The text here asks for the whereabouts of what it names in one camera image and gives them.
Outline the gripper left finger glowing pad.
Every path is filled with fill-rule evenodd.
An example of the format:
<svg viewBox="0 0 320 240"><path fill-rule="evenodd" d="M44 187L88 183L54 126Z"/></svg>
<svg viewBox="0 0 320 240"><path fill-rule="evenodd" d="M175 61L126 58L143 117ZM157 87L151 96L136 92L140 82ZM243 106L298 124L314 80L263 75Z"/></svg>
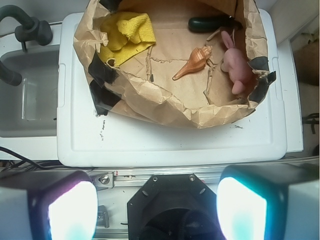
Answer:
<svg viewBox="0 0 320 240"><path fill-rule="evenodd" d="M2 240L91 240L98 194L82 170L2 171Z"/></svg>

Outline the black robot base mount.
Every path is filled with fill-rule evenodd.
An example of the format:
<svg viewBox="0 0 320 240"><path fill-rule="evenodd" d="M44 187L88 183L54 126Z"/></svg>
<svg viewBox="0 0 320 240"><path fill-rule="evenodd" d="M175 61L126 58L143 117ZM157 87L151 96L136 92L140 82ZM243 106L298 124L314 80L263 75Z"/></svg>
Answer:
<svg viewBox="0 0 320 240"><path fill-rule="evenodd" d="M220 240L217 195L195 175L153 175L127 202L130 240Z"/></svg>

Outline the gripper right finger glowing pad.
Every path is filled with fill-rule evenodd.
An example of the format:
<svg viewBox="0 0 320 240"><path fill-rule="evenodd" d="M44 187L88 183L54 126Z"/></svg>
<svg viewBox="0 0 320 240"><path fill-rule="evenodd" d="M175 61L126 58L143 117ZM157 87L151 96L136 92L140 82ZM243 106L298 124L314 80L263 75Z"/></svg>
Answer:
<svg viewBox="0 0 320 240"><path fill-rule="evenodd" d="M217 187L228 240L318 240L320 168L316 164L233 164Z"/></svg>

